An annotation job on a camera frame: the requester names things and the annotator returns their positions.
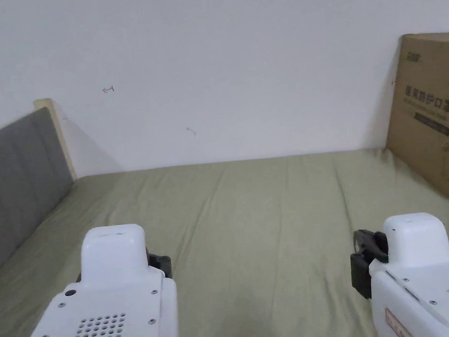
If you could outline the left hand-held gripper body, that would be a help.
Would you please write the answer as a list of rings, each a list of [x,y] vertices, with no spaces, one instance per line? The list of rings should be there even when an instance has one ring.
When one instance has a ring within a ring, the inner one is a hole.
[[[177,285],[150,267],[140,225],[93,228],[81,277],[47,306],[31,337],[179,337]]]

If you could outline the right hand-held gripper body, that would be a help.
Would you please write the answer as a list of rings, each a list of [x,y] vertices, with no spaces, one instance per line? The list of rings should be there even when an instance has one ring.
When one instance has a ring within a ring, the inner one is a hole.
[[[449,239],[428,213],[385,220],[388,262],[350,255],[353,288],[370,301],[378,337],[449,337]]]

